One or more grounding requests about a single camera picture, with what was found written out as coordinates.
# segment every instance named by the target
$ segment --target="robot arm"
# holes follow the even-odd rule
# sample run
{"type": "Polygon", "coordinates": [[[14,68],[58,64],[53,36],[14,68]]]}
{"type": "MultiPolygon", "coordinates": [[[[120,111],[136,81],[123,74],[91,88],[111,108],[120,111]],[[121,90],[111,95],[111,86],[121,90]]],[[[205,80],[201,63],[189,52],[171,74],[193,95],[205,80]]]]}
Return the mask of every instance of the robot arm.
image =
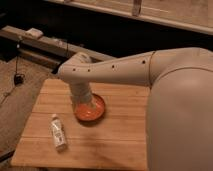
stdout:
{"type": "Polygon", "coordinates": [[[91,63],[90,57],[80,52],[59,68],[58,75],[72,85],[101,82],[151,86],[162,70],[184,50],[170,51],[149,52],[98,63],[91,63]]]}
{"type": "Polygon", "coordinates": [[[78,53],[58,74],[70,84],[74,110],[85,102],[96,109],[90,103],[90,81],[152,85],[146,117],[148,170],[213,170],[212,52],[164,50],[95,64],[78,53]]]}

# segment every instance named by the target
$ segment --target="dark background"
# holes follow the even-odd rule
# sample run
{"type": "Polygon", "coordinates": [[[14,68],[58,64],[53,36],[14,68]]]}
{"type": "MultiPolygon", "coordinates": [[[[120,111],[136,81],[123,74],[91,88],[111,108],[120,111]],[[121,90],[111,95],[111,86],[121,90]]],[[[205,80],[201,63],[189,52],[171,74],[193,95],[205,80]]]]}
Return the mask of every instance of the dark background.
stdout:
{"type": "Polygon", "coordinates": [[[170,48],[202,47],[213,50],[210,35],[42,0],[1,0],[0,24],[22,29],[35,27],[46,36],[116,57],[170,48]]]}

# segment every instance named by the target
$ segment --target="cable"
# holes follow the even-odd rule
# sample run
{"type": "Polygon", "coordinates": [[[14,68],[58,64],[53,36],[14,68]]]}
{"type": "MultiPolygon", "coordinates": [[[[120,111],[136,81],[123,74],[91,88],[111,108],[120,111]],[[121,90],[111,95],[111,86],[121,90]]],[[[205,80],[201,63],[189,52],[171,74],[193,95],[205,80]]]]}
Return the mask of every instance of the cable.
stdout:
{"type": "Polygon", "coordinates": [[[4,154],[3,156],[0,156],[0,163],[5,161],[5,160],[7,160],[7,159],[9,159],[10,157],[12,157],[14,152],[15,152],[15,150],[10,151],[10,152],[4,154]]]}
{"type": "Polygon", "coordinates": [[[13,87],[9,92],[4,92],[3,93],[3,100],[0,102],[0,108],[2,107],[2,105],[4,104],[5,100],[7,99],[8,96],[10,96],[12,94],[12,92],[15,90],[16,87],[13,87]]]}
{"type": "MultiPolygon", "coordinates": [[[[18,44],[17,44],[17,49],[19,50],[20,48],[20,44],[22,42],[22,37],[20,36],[19,37],[19,41],[18,41],[18,44]]],[[[13,77],[13,81],[14,81],[14,85],[15,86],[18,86],[20,84],[23,84],[24,83],[24,78],[25,78],[25,75],[24,74],[20,74],[18,73],[18,59],[19,59],[19,55],[17,55],[16,57],[16,68],[15,68],[15,74],[14,74],[14,77],[13,77]]]]}
{"type": "Polygon", "coordinates": [[[66,40],[66,43],[67,43],[67,48],[66,48],[65,57],[68,58],[68,55],[69,55],[69,43],[68,43],[68,39],[66,40]]]}

